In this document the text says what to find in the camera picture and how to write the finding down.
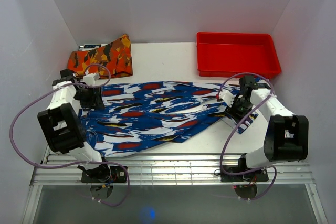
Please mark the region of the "blue white red patterned trousers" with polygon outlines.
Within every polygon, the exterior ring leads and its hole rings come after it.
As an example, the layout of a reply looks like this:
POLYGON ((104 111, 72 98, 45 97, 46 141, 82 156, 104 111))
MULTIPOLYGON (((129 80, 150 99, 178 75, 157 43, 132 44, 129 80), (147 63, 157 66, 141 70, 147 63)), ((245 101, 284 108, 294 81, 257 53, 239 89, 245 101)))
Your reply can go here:
POLYGON ((233 95, 236 84, 157 81, 111 84, 102 88, 103 109, 81 109, 79 118, 87 142, 106 158, 124 157, 164 143, 183 143, 219 120, 239 134, 258 113, 244 123, 225 113, 219 91, 233 95))

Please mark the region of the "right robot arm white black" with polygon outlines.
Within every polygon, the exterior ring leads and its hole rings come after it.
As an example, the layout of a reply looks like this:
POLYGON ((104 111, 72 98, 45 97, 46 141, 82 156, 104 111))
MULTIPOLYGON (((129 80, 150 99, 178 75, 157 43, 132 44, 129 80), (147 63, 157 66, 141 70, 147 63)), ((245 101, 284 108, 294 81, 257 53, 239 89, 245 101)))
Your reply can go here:
POLYGON ((239 79, 239 93, 220 88, 217 97, 227 105, 225 115, 235 121, 238 129, 258 110, 268 126, 262 147, 243 154, 237 165, 222 166, 222 182, 266 182, 266 169, 276 163, 303 161, 308 156, 309 121, 296 115, 277 99, 267 81, 261 83, 252 73, 239 79))

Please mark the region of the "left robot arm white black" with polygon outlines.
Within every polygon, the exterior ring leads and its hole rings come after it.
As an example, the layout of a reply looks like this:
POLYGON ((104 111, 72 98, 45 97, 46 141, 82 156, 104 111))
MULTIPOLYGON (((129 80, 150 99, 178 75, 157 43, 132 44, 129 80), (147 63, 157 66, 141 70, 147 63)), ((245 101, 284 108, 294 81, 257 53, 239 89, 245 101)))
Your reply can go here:
POLYGON ((82 163, 78 166, 90 179, 107 182, 111 168, 105 158, 87 142, 87 130, 79 118, 80 109, 104 109, 102 89, 96 87, 98 73, 85 73, 82 82, 74 71, 64 69, 52 83, 54 91, 46 110, 37 118, 49 148, 68 154, 82 163))

